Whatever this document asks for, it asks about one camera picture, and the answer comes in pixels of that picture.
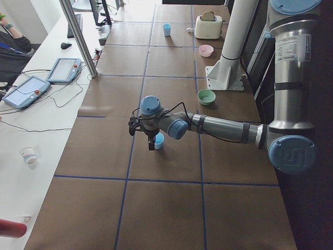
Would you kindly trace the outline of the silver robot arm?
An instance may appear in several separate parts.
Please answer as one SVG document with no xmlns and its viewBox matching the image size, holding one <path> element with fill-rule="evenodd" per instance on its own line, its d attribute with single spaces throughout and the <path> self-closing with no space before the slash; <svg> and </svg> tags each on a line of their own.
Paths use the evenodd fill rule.
<svg viewBox="0 0 333 250">
<path fill-rule="evenodd" d="M 318 23 L 320 1 L 269 1 L 267 23 L 275 39 L 274 120 L 259 126 L 187 111 L 172 113 L 155 96 L 140 103 L 140 115 L 131 116 L 129 133 L 144 132 L 149 149 L 155 136 L 166 132 L 178 140 L 186 131 L 207 134 L 234 143 L 254 143 L 267 149 L 272 165 L 286 174 L 298 174 L 315 166 L 317 148 L 309 138 L 313 125 L 308 119 L 310 82 L 306 73 L 311 62 L 312 30 Z"/>
</svg>

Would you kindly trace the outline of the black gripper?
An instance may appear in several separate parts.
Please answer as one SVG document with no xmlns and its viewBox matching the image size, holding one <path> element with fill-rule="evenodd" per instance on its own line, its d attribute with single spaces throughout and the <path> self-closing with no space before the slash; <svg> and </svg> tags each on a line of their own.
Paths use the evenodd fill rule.
<svg viewBox="0 0 333 250">
<path fill-rule="evenodd" d="M 145 134 L 148 136 L 148 149 L 150 151 L 155 150 L 155 136 L 158 134 L 158 130 L 147 130 Z"/>
</svg>

